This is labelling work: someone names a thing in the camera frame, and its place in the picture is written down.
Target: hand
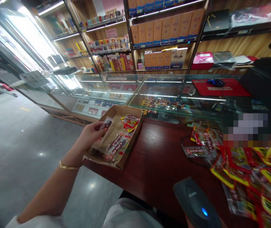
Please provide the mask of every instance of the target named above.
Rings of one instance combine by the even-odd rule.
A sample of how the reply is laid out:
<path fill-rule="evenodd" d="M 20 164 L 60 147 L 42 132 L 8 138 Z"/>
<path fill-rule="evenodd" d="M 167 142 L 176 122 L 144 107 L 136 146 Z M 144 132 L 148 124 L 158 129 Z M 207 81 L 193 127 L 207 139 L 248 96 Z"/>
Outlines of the hand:
<path fill-rule="evenodd" d="M 100 130 L 103 123 L 104 122 L 95 122 L 85 126 L 73 147 L 76 146 L 77 149 L 81 151 L 89 149 L 95 141 L 107 132 L 108 128 Z"/>

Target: pink sign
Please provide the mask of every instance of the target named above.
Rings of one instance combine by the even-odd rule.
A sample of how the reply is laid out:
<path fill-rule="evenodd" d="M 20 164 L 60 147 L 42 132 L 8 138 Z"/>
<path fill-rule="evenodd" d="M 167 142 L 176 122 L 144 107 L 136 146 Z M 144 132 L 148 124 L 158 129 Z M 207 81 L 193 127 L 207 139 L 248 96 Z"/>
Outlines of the pink sign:
<path fill-rule="evenodd" d="M 117 37 L 116 28 L 106 29 L 107 38 Z"/>

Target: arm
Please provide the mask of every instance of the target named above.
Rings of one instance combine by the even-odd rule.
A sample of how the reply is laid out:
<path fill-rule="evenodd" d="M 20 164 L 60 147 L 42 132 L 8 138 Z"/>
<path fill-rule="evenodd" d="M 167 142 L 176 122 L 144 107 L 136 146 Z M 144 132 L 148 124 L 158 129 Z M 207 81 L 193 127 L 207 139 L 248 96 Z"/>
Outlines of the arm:
<path fill-rule="evenodd" d="M 84 151 L 108 130 L 99 130 L 103 122 L 87 125 L 61 163 L 69 167 L 81 167 Z M 52 176 L 19 215 L 18 222 L 25 223 L 39 215 L 62 214 L 74 185 L 79 169 L 66 170 L 57 167 Z"/>

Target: blue light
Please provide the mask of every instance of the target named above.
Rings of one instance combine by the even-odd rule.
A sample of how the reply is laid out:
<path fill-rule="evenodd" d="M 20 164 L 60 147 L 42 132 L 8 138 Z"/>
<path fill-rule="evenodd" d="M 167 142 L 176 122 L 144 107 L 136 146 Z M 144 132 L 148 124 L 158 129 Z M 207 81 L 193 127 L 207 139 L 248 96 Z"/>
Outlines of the blue light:
<path fill-rule="evenodd" d="M 208 216 L 208 213 L 204 208 L 202 208 L 202 212 L 204 213 L 204 215 Z"/>

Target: gray floor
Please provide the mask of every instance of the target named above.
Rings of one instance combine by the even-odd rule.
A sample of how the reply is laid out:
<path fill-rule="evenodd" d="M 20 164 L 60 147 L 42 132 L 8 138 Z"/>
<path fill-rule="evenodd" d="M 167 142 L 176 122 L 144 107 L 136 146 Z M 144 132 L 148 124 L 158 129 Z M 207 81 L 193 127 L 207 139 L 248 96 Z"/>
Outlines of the gray floor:
<path fill-rule="evenodd" d="M 0 227 L 18 215 L 72 146 L 81 126 L 19 95 L 0 94 Z M 63 213 L 67 227 L 101 227 L 122 189 L 82 167 Z"/>

